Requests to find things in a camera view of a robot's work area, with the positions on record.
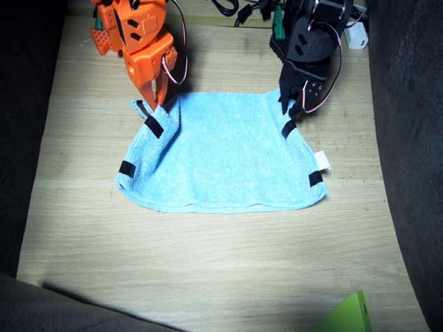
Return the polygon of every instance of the green object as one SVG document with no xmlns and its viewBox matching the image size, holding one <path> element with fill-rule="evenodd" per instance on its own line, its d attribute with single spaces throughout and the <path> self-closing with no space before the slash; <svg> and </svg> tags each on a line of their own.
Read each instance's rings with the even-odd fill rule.
<svg viewBox="0 0 443 332">
<path fill-rule="evenodd" d="M 286 39 L 283 28 L 282 6 L 280 5 L 275 7 L 274 18 L 272 20 L 272 30 L 274 31 L 274 35 L 277 40 Z"/>
<path fill-rule="evenodd" d="M 95 30 L 97 31 L 103 31 L 105 27 L 103 26 L 102 20 L 100 19 L 100 15 L 97 14 L 96 17 L 96 25 L 94 26 Z"/>
<path fill-rule="evenodd" d="M 373 332 L 368 303 L 362 290 L 349 296 L 311 332 Z"/>
</svg>

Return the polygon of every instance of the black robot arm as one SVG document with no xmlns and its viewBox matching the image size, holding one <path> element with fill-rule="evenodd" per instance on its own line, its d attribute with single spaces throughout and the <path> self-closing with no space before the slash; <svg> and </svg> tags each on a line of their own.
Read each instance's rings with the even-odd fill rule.
<svg viewBox="0 0 443 332">
<path fill-rule="evenodd" d="M 270 46 L 282 60 L 279 85 L 282 112 L 290 100 L 296 103 L 289 115 L 302 110 L 300 102 L 305 85 L 305 101 L 320 99 L 329 73 L 331 55 L 338 46 L 351 15 L 353 0 L 286 0 L 283 28 L 286 38 L 278 40 L 272 34 Z"/>
</svg>

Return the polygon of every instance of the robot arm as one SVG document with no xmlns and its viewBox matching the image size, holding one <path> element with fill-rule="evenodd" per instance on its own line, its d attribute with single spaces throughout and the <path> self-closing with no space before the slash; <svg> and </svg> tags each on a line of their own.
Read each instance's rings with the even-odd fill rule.
<svg viewBox="0 0 443 332">
<path fill-rule="evenodd" d="M 294 116 L 304 110 L 305 101 L 320 99 L 330 57 L 337 46 L 341 47 L 340 35 L 352 6 L 353 0 L 286 0 L 282 22 L 285 37 L 278 39 L 273 33 L 269 43 L 283 62 L 279 79 L 283 114 L 290 100 L 296 101 L 289 111 Z"/>
<path fill-rule="evenodd" d="M 168 91 L 168 75 L 177 60 L 172 35 L 163 28 L 165 0 L 91 0 L 103 27 L 91 28 L 91 36 L 101 55 L 120 51 L 129 78 L 155 111 Z M 156 80 L 156 95 L 152 81 Z"/>
</svg>

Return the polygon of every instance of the black tape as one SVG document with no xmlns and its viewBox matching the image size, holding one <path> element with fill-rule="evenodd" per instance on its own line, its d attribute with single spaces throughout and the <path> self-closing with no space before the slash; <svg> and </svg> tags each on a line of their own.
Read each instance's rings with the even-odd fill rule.
<svg viewBox="0 0 443 332">
<path fill-rule="evenodd" d="M 143 114 L 145 114 L 147 117 L 150 116 L 150 114 L 146 111 L 145 105 L 143 105 L 142 100 L 137 100 L 136 104 L 137 104 L 138 108 L 143 112 Z"/>
<path fill-rule="evenodd" d="M 118 173 L 128 175 L 133 178 L 135 172 L 136 172 L 136 167 L 134 164 L 131 164 L 126 160 L 122 161 L 122 165 L 120 166 L 120 170 L 118 171 Z"/>
<path fill-rule="evenodd" d="M 149 129 L 151 129 L 152 133 L 157 137 L 160 138 L 161 134 L 163 133 L 162 126 L 155 120 L 153 116 L 147 116 L 147 119 L 145 121 L 145 125 Z"/>
<path fill-rule="evenodd" d="M 283 130 L 282 130 L 282 135 L 285 140 L 288 138 L 291 131 L 293 131 L 295 128 L 297 128 L 295 121 L 290 120 L 290 121 L 286 122 L 286 124 L 284 125 Z"/>
<path fill-rule="evenodd" d="M 309 183 L 311 187 L 315 186 L 317 183 L 323 182 L 320 171 L 315 171 L 309 175 Z"/>
</svg>

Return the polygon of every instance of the towel label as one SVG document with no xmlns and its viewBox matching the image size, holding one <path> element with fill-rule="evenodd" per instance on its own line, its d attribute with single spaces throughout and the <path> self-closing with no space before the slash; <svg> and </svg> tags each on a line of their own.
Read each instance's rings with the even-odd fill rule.
<svg viewBox="0 0 443 332">
<path fill-rule="evenodd" d="M 316 152 L 314 155 L 315 155 L 316 160 L 317 160 L 317 165 L 318 165 L 318 170 L 319 171 L 324 171 L 325 169 L 328 170 L 328 171 L 331 170 L 331 164 L 327 160 L 324 151 Z"/>
</svg>

